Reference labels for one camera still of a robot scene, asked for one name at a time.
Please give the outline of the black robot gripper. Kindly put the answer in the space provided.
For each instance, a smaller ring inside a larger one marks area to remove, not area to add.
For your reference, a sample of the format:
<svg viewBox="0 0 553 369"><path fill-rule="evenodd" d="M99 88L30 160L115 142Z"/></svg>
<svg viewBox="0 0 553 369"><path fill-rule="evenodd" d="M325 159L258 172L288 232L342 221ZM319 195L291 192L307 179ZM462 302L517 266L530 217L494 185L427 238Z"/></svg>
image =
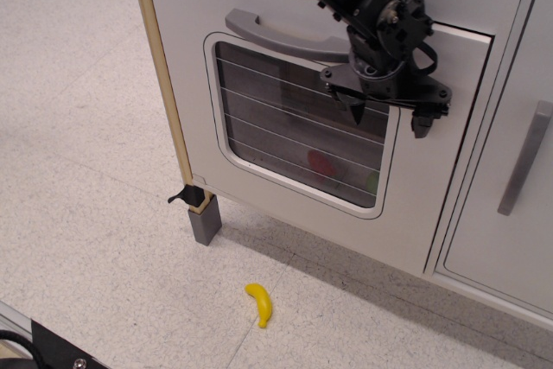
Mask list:
<svg viewBox="0 0 553 369"><path fill-rule="evenodd" d="M411 129L415 138L429 134L434 117L448 115L452 92L431 77L436 62L420 68L409 58L386 72L355 54L349 59L346 64L323 69L320 77L339 108L349 111L356 125L361 123L369 101L413 110Z"/></svg>

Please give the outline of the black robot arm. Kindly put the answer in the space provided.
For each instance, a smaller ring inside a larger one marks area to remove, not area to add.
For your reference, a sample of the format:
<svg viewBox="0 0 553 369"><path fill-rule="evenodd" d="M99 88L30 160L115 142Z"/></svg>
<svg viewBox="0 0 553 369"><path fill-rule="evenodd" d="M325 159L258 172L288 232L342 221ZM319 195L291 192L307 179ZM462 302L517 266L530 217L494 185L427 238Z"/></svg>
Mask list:
<svg viewBox="0 0 553 369"><path fill-rule="evenodd" d="M327 91L359 123L369 101L412 111L411 129L425 138L434 121L448 115L451 90L431 78L438 55L426 43L433 20L423 0L317 0L346 23L346 63L327 67Z"/></svg>

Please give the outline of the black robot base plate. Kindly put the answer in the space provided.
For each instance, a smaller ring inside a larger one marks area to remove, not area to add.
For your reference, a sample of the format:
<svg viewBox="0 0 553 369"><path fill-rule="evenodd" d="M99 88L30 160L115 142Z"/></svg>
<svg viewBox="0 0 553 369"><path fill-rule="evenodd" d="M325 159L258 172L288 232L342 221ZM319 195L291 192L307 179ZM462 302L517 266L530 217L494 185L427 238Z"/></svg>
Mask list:
<svg viewBox="0 0 553 369"><path fill-rule="evenodd" d="M31 321L34 346L48 368L106 369L102 362L40 323Z"/></svg>

